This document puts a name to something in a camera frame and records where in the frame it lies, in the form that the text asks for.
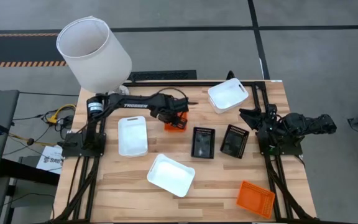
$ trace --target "wooden table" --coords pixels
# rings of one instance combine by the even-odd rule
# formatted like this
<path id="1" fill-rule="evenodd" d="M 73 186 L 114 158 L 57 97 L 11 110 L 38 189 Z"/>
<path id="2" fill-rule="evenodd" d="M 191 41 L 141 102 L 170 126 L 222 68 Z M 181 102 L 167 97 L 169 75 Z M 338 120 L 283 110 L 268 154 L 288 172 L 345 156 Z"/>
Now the wooden table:
<path id="1" fill-rule="evenodd" d="M 268 99 L 278 107 L 278 113 L 289 113 L 287 98 L 282 82 L 266 81 Z M 163 87 L 132 87 L 132 95 L 151 95 Z M 240 118 L 238 109 L 253 109 L 250 97 L 237 108 L 216 114 L 207 99 L 209 87 L 179 87 L 198 105 L 190 105 L 187 130 L 184 133 L 168 133 L 163 123 L 149 115 L 149 110 L 119 109 L 106 122 L 108 137 L 104 156 L 100 160 L 93 202 L 92 222 L 251 222 L 267 221 L 258 215 L 236 206 L 236 197 L 242 180 L 248 180 L 269 189 L 264 158 L 259 153 L 255 132 Z M 174 90 L 163 93 L 181 98 Z M 81 90 L 75 113 L 73 130 L 80 129 L 86 122 L 86 100 L 94 94 Z M 126 158 L 118 154 L 117 123 L 121 118 L 142 115 L 147 121 L 149 153 L 146 156 Z M 227 125 L 233 124 L 250 131 L 242 159 L 220 152 Z M 196 159 L 190 156 L 193 127 L 216 130 L 215 155 L 213 160 Z M 147 181 L 146 175 L 158 154 L 165 154 L 196 171 L 189 192 L 179 198 Z M 310 215 L 315 210 L 303 165 L 294 156 L 282 156 L 283 168 L 289 191 Z M 60 177 L 56 197 L 55 213 L 60 214 L 66 206 L 67 195 L 76 158 L 66 159 Z M 79 180 L 77 172 L 75 185 Z M 282 216 L 284 202 L 280 190 L 278 199 Z M 85 214 L 81 204 L 80 217 Z"/>

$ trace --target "white plastic bin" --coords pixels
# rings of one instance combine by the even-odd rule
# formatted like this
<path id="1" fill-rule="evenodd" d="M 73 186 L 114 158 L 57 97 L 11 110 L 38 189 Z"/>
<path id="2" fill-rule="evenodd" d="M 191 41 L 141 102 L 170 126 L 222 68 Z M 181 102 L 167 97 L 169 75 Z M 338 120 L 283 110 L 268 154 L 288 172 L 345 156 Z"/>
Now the white plastic bin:
<path id="1" fill-rule="evenodd" d="M 241 82 L 232 78 L 208 89 L 208 100 L 217 114 L 240 105 L 249 96 Z"/>
<path id="2" fill-rule="evenodd" d="M 118 153 L 126 157 L 147 155 L 147 128 L 143 116 L 118 121 Z"/>
<path id="3" fill-rule="evenodd" d="M 131 73 L 131 58 L 101 19 L 91 16 L 68 24 L 56 46 L 80 85 L 93 93 L 118 89 Z"/>
<path id="4" fill-rule="evenodd" d="M 147 174 L 147 180 L 178 197 L 184 197 L 195 175 L 193 168 L 159 154 Z"/>

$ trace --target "orange tray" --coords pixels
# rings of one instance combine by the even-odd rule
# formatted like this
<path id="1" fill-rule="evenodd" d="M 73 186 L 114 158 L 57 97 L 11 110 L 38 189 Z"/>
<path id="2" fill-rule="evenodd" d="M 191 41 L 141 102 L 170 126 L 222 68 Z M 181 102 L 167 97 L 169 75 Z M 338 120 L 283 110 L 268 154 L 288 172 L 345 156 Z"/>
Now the orange tray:
<path id="1" fill-rule="evenodd" d="M 184 112 L 184 113 L 183 113 L 182 118 L 187 119 L 187 112 Z M 169 132 L 184 132 L 184 131 L 186 131 L 186 126 L 185 126 L 184 129 L 180 129 L 180 128 L 172 127 L 171 124 L 165 124 L 165 125 L 164 125 L 164 130 L 169 131 Z"/>
<path id="2" fill-rule="evenodd" d="M 273 192 L 243 180 L 236 204 L 260 216 L 270 218 L 272 216 L 274 197 Z"/>

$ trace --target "black tray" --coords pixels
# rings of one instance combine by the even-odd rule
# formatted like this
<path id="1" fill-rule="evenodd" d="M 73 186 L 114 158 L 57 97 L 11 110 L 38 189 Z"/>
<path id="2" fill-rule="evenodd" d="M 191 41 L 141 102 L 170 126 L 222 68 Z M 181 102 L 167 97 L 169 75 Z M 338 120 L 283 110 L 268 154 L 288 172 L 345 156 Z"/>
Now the black tray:
<path id="1" fill-rule="evenodd" d="M 242 159 L 249 132 L 229 124 L 224 134 L 221 152 Z"/>
<path id="2" fill-rule="evenodd" d="M 193 144 L 191 156 L 202 159 L 214 158 L 215 129 L 198 128 L 193 129 Z"/>

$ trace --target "white lampshade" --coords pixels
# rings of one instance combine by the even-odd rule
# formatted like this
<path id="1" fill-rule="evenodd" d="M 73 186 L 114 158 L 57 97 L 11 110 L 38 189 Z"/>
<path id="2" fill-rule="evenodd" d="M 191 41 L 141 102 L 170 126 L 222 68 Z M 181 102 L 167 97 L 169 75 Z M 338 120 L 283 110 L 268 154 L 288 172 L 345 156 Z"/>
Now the white lampshade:
<path id="1" fill-rule="evenodd" d="M 118 89 L 131 73 L 131 58 L 101 19 L 91 16 L 68 24 L 56 46 L 80 85 L 93 93 Z"/>

